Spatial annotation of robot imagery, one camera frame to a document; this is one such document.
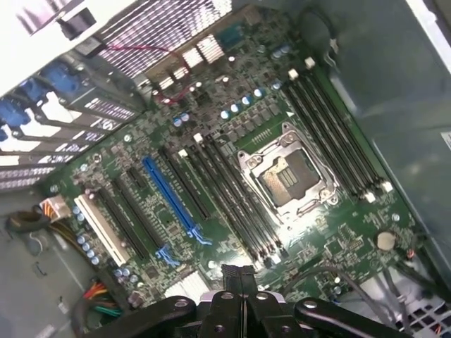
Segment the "green circuit board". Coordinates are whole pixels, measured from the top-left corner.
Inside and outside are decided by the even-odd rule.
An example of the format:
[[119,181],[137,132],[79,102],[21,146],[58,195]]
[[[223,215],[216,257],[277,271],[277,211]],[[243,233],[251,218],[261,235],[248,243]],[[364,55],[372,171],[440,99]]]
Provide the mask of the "green circuit board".
[[[221,264],[254,264],[259,287],[271,291],[283,288],[299,271],[321,264],[338,266],[352,278],[363,282],[390,265],[395,258],[394,251],[376,248],[374,238],[380,231],[391,231],[397,237],[399,248],[408,247],[415,222],[395,190],[376,192],[376,200],[370,203],[353,196],[351,189],[345,189],[346,184],[336,180],[333,203],[324,202],[298,218],[283,221],[275,219],[267,208],[261,207],[261,199],[242,179],[238,154],[243,151],[252,154],[262,149],[284,135],[284,126],[292,126],[313,145],[323,141],[313,137],[305,118],[299,113],[299,107],[277,85],[289,81],[289,69],[304,65],[304,59],[309,56],[309,50],[300,37],[288,36],[291,27],[289,19],[270,11],[252,11],[240,16],[227,30],[215,35],[226,55],[193,72],[191,81],[201,85],[196,89],[199,92],[185,98],[183,108],[181,105],[153,104],[149,111],[51,175],[42,185],[42,191],[47,195],[51,187],[57,186],[58,193],[71,208],[75,206],[73,199],[88,189],[93,193],[99,210],[123,238],[105,205],[95,199],[96,191],[104,188],[142,244],[154,250],[148,234],[130,217],[126,201],[112,185],[114,180],[121,180],[133,199],[132,203],[145,214],[154,231],[170,248],[171,255],[180,262],[179,266],[172,267],[155,255],[138,258],[132,247],[127,248],[132,256],[127,266],[139,277],[140,293],[144,295],[146,304],[163,297],[169,287],[194,271],[199,272],[209,288],[220,289]],[[280,37],[284,36],[285,41],[281,44]],[[290,50],[275,53],[281,45],[289,45]],[[317,65],[309,70],[309,74],[316,79],[317,87],[328,96],[341,116],[340,121],[359,144],[365,163],[370,163],[375,174],[386,180],[371,147],[327,80],[325,70]],[[246,95],[249,95],[249,104],[242,101]],[[238,112],[232,111],[233,104],[237,104]],[[176,127],[174,116],[182,111],[187,111],[190,119]],[[221,117],[223,111],[229,114],[228,118]],[[202,143],[193,138],[195,135],[208,137],[209,142],[215,144],[211,157],[206,156]],[[161,155],[163,147],[176,165],[178,174],[190,184],[191,193],[180,183],[168,159]],[[321,155],[321,147],[314,146],[314,149],[324,163],[328,161],[326,155]],[[198,224],[203,237],[212,245],[201,245],[188,237],[173,208],[144,169],[142,159],[146,156],[157,162],[166,181]],[[134,177],[127,173],[131,168]],[[245,188],[239,192],[234,184]],[[245,204],[237,206],[237,211],[225,203],[227,194],[234,189],[236,194],[243,193],[246,197]],[[250,203],[250,211],[245,210],[246,203]],[[198,204],[204,206],[208,217],[199,212]],[[253,226],[237,230],[233,223],[234,218],[240,215],[241,224],[246,227],[249,222]],[[70,223],[76,234],[89,232],[84,220],[73,217]],[[273,246],[272,252],[266,250],[269,264],[258,257],[258,252],[256,257],[252,257],[249,240],[243,240],[241,236],[243,232],[256,238],[250,240],[251,244],[261,238],[263,244],[260,248]],[[279,245],[267,240],[271,236],[280,240]],[[108,266],[109,257],[100,241],[94,238],[92,242],[101,258],[100,266]],[[335,277],[324,274],[311,278],[291,297],[328,298],[338,285],[345,290],[345,285],[336,283]],[[126,280],[123,284],[129,292],[137,289],[136,283]]]

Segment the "blue pcie slot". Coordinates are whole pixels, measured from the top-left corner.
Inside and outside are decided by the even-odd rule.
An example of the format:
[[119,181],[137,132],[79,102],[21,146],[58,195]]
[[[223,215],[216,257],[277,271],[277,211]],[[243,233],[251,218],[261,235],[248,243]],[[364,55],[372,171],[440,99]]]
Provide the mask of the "blue pcie slot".
[[195,238],[202,245],[211,245],[211,242],[205,240],[205,238],[202,236],[199,227],[194,223],[194,220],[191,218],[191,215],[186,211],[182,202],[178,199],[177,195],[172,190],[169,183],[167,183],[163,174],[156,165],[155,161],[152,160],[150,157],[146,157],[142,160],[142,164],[146,168],[150,177],[155,182],[155,185],[160,190],[164,199],[167,200],[169,205],[171,205],[178,220],[182,223],[183,227],[185,228],[188,237]]

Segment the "cpu socket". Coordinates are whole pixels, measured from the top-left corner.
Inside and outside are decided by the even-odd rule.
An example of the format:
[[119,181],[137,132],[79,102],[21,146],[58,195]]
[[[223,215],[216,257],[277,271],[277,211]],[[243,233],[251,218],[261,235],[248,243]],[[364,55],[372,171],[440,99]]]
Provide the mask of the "cpu socket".
[[315,147],[290,123],[283,134],[254,154],[238,152],[247,183],[281,221],[294,220],[336,193],[330,168]]

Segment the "motherboard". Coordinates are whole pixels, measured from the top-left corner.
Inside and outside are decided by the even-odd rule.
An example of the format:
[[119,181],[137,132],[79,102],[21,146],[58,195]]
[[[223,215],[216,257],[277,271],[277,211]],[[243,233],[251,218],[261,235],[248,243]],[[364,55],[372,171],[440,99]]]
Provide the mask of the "motherboard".
[[[189,72],[147,73],[148,111],[42,184],[92,264],[146,306],[220,289],[223,264],[280,291],[317,265],[364,282],[393,263],[415,221],[292,19],[245,8],[207,37]],[[289,298],[346,291],[325,273]]]

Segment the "white pci slot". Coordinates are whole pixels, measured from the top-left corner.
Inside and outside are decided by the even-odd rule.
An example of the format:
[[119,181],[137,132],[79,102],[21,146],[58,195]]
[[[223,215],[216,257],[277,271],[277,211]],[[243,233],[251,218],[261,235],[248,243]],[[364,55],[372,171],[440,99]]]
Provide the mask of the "white pci slot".
[[86,195],[79,195],[74,201],[116,264],[118,266],[125,264],[130,259],[130,255],[121,246],[120,239],[100,213],[100,210]]

